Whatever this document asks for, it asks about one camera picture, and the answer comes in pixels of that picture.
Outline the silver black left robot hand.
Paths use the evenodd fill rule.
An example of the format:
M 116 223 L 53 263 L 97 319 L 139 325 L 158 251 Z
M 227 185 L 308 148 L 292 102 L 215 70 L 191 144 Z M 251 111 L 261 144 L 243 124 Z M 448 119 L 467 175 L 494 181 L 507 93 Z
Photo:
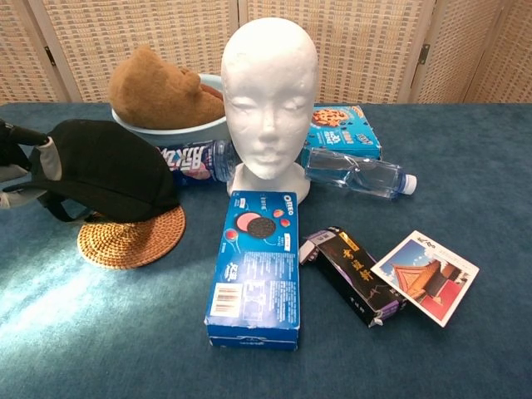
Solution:
M 32 164 L 20 145 L 33 146 L 37 151 L 37 163 Z M 15 126 L 1 120 L 1 181 L 15 180 L 27 175 L 33 166 L 48 180 L 58 181 L 62 177 L 62 165 L 57 147 L 51 137 L 38 131 Z M 1 192 L 1 209 L 11 209 L 39 200 L 58 219 L 67 214 L 62 208 L 62 199 L 41 189 L 16 189 Z

